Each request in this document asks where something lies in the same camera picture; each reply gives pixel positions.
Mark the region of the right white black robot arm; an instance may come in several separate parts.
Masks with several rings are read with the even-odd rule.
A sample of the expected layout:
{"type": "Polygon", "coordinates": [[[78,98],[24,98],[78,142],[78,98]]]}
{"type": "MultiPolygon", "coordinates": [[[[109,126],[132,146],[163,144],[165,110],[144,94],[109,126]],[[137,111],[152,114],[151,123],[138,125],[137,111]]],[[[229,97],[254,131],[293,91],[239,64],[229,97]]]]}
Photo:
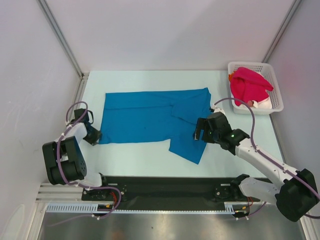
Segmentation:
{"type": "Polygon", "coordinates": [[[199,118],[193,136],[197,141],[220,145],[269,179],[269,182],[264,182],[245,174],[238,176],[230,188],[235,200],[253,197],[270,203],[292,222],[297,222],[319,203],[315,177],[309,170],[297,170],[273,158],[255,145],[253,138],[243,130],[232,129],[222,112],[199,118]]]}

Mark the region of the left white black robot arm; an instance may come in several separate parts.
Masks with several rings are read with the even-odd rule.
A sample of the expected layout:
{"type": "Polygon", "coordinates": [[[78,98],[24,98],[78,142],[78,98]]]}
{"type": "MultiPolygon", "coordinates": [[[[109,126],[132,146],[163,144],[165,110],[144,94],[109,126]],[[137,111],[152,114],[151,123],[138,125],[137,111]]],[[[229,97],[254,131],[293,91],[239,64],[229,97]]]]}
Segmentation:
{"type": "Polygon", "coordinates": [[[92,126],[94,116],[92,111],[84,108],[74,111],[74,119],[67,125],[71,130],[62,136],[60,145],[58,139],[42,146],[46,174],[52,185],[65,185],[57,160],[66,180],[69,183],[80,183],[87,187],[94,187],[93,194],[100,200],[110,196],[111,188],[102,182],[101,174],[87,169],[79,143],[84,140],[92,146],[99,143],[101,131],[92,126]]]}

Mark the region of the blue t shirt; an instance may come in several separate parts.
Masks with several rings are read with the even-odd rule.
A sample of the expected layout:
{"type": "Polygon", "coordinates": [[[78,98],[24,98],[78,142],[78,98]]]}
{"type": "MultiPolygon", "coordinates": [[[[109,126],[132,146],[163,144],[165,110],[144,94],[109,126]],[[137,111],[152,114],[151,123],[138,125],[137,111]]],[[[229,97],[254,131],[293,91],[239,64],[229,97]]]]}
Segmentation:
{"type": "Polygon", "coordinates": [[[99,144],[169,140],[171,153],[198,164],[206,143],[193,134],[210,105],[208,88],[106,93],[99,144]]]}

